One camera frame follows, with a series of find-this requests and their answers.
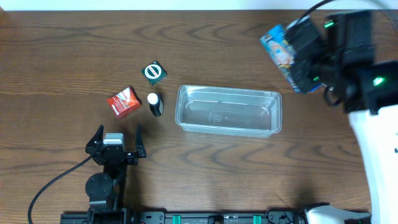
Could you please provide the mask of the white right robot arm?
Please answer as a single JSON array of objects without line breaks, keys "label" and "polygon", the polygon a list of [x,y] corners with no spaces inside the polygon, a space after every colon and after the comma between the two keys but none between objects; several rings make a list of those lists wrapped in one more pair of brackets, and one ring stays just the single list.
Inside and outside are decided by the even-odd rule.
[{"label": "white right robot arm", "polygon": [[309,209],[308,223],[397,222],[397,62],[377,63],[371,11],[330,14],[321,34],[308,15],[285,33],[299,90],[325,86],[325,102],[342,106],[356,136],[371,198],[370,213]]}]

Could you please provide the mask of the red Panadol ActiFast box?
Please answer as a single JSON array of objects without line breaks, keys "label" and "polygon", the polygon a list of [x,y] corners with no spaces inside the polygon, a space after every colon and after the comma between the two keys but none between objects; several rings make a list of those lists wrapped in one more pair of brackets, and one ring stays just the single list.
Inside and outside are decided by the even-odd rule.
[{"label": "red Panadol ActiFast box", "polygon": [[118,94],[108,98],[108,105],[112,108],[117,118],[123,118],[141,106],[131,87],[127,87]]}]

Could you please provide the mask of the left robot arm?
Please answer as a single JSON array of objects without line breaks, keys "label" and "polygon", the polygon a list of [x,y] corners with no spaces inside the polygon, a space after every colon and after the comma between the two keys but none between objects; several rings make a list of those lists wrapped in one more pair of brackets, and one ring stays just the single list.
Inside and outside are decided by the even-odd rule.
[{"label": "left robot arm", "polygon": [[124,134],[104,133],[100,125],[86,145],[85,152],[103,171],[93,174],[86,182],[85,191],[89,196],[89,223],[139,223],[139,217],[123,205],[127,167],[138,164],[147,153],[141,135],[136,129],[135,151],[126,152]]}]

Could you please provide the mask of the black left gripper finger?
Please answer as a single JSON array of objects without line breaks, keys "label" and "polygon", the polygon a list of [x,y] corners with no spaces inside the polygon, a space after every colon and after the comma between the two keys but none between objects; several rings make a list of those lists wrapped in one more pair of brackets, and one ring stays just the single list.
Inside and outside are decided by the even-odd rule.
[{"label": "black left gripper finger", "polygon": [[88,141],[86,149],[96,148],[98,144],[103,142],[104,126],[101,124],[93,137]]},{"label": "black left gripper finger", "polygon": [[136,128],[135,147],[137,152],[144,152],[144,143],[142,140],[141,125],[138,124]]}]

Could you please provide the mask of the blue KoolFever box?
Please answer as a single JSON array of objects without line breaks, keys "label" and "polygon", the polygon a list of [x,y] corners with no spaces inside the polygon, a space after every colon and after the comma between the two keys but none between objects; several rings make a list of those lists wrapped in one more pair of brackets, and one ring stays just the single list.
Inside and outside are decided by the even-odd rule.
[{"label": "blue KoolFever box", "polygon": [[259,41],[296,93],[311,93],[320,88],[321,84],[312,79],[294,76],[292,69],[299,60],[294,48],[285,39],[282,25],[270,29]]}]

